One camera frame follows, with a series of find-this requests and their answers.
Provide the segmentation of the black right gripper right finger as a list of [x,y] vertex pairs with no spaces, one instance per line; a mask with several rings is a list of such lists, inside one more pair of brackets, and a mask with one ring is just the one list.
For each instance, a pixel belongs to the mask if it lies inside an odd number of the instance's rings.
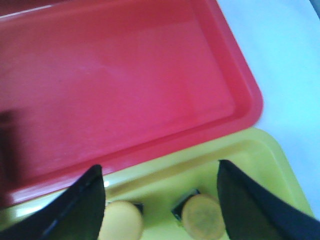
[[231,240],[318,240],[320,222],[268,191],[229,160],[220,160],[217,193]]

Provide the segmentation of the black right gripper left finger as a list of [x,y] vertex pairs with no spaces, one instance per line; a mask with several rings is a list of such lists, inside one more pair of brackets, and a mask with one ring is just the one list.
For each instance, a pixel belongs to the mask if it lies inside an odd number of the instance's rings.
[[2,240],[96,240],[105,211],[102,167],[90,167],[43,209],[0,232]]

